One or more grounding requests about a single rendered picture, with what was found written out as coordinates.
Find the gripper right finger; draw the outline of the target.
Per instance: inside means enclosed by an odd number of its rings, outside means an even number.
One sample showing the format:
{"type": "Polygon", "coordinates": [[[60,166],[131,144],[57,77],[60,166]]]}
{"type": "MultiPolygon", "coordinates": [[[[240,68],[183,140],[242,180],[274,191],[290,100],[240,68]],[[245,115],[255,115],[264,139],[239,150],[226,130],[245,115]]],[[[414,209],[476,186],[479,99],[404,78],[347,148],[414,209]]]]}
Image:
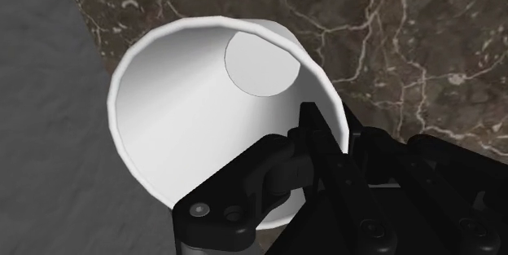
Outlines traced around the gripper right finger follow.
{"type": "Polygon", "coordinates": [[[508,255],[508,165],[428,134],[401,143],[344,111],[367,183],[394,180],[450,255],[508,255]]]}

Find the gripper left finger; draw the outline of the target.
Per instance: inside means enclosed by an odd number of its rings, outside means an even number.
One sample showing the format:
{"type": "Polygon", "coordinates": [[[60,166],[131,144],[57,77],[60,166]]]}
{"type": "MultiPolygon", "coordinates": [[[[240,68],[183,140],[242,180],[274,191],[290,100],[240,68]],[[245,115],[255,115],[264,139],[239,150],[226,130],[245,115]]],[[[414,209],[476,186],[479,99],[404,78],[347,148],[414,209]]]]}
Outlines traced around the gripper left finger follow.
{"type": "Polygon", "coordinates": [[[265,255],[395,255],[392,224],[310,102],[287,135],[262,137],[176,203],[177,255],[258,255],[257,227],[297,188],[304,205],[265,255]]]}

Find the white paper cup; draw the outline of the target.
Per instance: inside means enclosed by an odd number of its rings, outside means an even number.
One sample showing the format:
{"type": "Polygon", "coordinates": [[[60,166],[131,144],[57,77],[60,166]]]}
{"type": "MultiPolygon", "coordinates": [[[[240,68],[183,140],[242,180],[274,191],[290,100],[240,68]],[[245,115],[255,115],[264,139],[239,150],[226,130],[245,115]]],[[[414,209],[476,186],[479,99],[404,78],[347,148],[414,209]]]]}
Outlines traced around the white paper cup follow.
{"type": "Polygon", "coordinates": [[[272,20],[191,17],[152,29],[113,73],[109,130],[132,176],[166,207],[315,103],[343,151],[341,98],[296,35],[272,20]]]}

